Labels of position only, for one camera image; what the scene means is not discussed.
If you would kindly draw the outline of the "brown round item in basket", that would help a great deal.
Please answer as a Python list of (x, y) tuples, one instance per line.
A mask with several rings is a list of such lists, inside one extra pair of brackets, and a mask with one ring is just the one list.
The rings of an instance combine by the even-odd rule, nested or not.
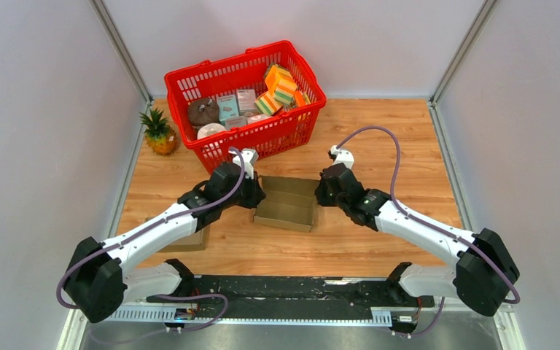
[(187, 116), (194, 128), (202, 128), (211, 123), (219, 123), (219, 106), (212, 98), (194, 100), (187, 109)]

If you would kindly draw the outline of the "brown cardboard box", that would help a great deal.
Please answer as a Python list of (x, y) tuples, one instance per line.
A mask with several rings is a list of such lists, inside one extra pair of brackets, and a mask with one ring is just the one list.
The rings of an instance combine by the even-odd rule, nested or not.
[(192, 235), (180, 238), (160, 250), (160, 253), (196, 252), (206, 249), (211, 227), (205, 227)]

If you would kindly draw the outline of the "small pineapple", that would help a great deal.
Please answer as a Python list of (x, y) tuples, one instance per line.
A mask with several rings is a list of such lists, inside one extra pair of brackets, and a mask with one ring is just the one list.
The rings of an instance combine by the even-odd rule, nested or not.
[(157, 155), (169, 156), (176, 151), (178, 138), (163, 114), (162, 109), (154, 108), (148, 112), (140, 112), (139, 119), (146, 128), (144, 137), (151, 150)]

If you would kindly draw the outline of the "grey small box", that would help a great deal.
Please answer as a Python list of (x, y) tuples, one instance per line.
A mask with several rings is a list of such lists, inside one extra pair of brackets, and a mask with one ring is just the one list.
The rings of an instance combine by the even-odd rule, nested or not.
[(237, 89), (236, 99), (240, 115), (252, 116), (258, 114), (255, 105), (257, 94), (254, 89)]

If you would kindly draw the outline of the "red plastic shopping basket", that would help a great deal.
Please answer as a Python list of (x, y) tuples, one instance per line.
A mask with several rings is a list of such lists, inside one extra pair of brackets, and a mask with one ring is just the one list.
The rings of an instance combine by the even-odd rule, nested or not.
[[(187, 115), (189, 105), (198, 98), (217, 99), (238, 89), (253, 88), (262, 93), (266, 89), (263, 75), (271, 63), (291, 72), (299, 91), (308, 96), (309, 104), (198, 139)], [(170, 71), (164, 76), (164, 82), (168, 107), (183, 144), (194, 152), (208, 172), (228, 159), (229, 147), (255, 149), (261, 158), (266, 158), (307, 144), (319, 112), (327, 103), (315, 73), (288, 40), (251, 47), (239, 55), (205, 60)]]

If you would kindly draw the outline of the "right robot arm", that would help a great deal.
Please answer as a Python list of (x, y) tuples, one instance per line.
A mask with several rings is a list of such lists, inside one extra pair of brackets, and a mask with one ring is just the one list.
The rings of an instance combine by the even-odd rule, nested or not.
[(488, 228), (474, 233), (420, 214), (386, 192), (365, 189), (342, 163), (320, 173), (315, 196), (321, 206), (338, 207), (353, 223), (402, 238), (445, 263), (398, 265), (386, 286), (396, 305), (422, 296), (457, 298), (478, 314), (493, 316), (520, 277), (498, 233)]

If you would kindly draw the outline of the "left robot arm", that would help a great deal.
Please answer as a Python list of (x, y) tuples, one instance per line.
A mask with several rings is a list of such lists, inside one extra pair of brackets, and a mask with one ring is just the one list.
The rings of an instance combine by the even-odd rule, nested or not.
[(58, 302), (99, 323), (131, 301), (168, 296), (178, 303), (189, 300), (193, 277), (181, 262), (172, 259), (152, 268), (139, 264), (173, 242), (206, 229), (224, 210), (233, 206), (254, 209), (264, 198), (252, 153), (242, 152), (144, 224), (105, 241), (92, 237), (80, 241), (58, 282)]

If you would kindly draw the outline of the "teal small box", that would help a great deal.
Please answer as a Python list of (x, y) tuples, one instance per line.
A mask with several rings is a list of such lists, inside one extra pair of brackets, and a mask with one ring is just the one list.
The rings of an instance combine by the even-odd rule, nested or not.
[(225, 124), (227, 120), (240, 115), (235, 94), (220, 96), (216, 102), (219, 107), (219, 121), (221, 124)]

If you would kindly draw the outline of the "striped sponge lower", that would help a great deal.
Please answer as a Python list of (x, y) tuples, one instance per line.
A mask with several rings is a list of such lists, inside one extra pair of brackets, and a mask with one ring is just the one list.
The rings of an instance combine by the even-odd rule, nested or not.
[(268, 116), (274, 116), (282, 108), (282, 104), (273, 97), (271, 91), (266, 91), (258, 96), (254, 105), (260, 114)]

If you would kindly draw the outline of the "white round tin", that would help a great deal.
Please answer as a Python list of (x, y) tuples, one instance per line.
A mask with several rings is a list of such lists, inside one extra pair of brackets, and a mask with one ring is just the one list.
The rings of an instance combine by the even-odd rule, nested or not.
[(197, 139), (204, 139), (217, 133), (226, 131), (227, 129), (221, 123), (212, 122), (202, 126), (197, 132)]

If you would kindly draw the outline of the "orange sponge right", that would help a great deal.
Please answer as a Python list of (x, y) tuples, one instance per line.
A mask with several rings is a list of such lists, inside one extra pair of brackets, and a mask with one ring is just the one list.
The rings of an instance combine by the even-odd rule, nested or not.
[(304, 93), (301, 90), (296, 90), (295, 91), (295, 93), (293, 95), (293, 102), (292, 102), (292, 106), (294, 108), (307, 106), (310, 103), (311, 103), (310, 98), (308, 97), (308, 95), (306, 93)]

